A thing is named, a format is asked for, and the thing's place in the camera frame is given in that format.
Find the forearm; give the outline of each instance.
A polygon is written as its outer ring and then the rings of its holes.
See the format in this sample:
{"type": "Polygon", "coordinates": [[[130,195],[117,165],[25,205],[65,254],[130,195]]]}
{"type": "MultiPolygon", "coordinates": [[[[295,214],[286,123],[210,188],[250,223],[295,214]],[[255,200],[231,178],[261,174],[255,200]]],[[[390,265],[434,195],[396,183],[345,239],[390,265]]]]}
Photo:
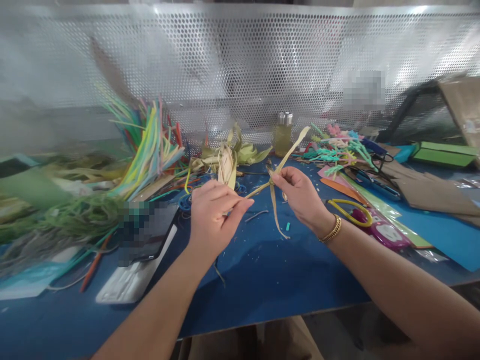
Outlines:
{"type": "Polygon", "coordinates": [[[187,247],[93,359],[168,360],[209,266],[187,247]]]}
{"type": "Polygon", "coordinates": [[[425,353],[461,359],[479,352],[480,312],[448,286],[347,221],[328,247],[425,353]]]}

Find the smartphone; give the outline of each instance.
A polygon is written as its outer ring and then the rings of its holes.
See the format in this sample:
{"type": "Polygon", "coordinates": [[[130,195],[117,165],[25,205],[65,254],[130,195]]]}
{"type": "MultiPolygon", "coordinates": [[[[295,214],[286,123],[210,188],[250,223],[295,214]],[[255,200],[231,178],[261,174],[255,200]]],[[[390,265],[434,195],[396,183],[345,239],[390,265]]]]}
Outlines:
{"type": "Polygon", "coordinates": [[[119,266],[159,257],[179,212],[178,203],[156,202],[148,215],[123,224],[124,239],[119,266]]]}

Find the pink paper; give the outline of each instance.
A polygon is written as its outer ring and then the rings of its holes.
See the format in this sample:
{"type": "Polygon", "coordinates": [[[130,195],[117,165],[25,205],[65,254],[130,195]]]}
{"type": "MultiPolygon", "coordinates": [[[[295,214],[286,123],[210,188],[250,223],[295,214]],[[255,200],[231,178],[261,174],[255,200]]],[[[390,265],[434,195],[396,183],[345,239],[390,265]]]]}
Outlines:
{"type": "Polygon", "coordinates": [[[317,174],[320,175],[322,178],[335,181],[336,183],[338,183],[338,184],[340,184],[340,185],[343,185],[343,186],[345,186],[345,187],[347,187],[347,188],[349,188],[349,189],[353,189],[353,186],[351,186],[351,185],[349,184],[349,182],[348,182],[347,180],[345,180],[345,179],[343,178],[343,176],[341,176],[340,174],[337,174],[337,175],[336,175],[335,180],[334,180],[333,174],[330,175],[330,176],[325,175],[325,172],[326,172],[328,169],[331,169],[331,167],[328,166],[328,165],[325,165],[324,167],[322,167],[322,168],[320,169],[319,172],[317,172],[317,174]]]}

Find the purple tool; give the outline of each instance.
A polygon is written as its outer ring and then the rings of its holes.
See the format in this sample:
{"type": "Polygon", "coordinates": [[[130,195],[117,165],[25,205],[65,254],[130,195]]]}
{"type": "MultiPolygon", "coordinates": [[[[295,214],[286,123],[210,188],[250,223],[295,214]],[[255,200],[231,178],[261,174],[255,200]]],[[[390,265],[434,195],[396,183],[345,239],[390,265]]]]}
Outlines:
{"type": "MultiPolygon", "coordinates": [[[[373,223],[370,227],[359,227],[365,233],[393,251],[397,251],[412,245],[410,240],[387,219],[385,219],[382,214],[371,207],[368,207],[367,210],[373,219],[373,223]]],[[[367,217],[365,214],[358,209],[353,210],[352,216],[359,222],[367,222],[367,217]]]]}

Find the jar lid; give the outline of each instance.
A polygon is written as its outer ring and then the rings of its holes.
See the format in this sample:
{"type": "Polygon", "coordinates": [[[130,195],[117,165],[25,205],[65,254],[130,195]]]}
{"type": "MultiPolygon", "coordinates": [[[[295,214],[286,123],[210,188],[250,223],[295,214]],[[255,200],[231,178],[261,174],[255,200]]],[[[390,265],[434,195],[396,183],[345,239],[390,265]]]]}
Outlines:
{"type": "Polygon", "coordinates": [[[294,121],[294,115],[291,112],[284,111],[279,112],[277,117],[278,125],[292,125],[294,121]]]}

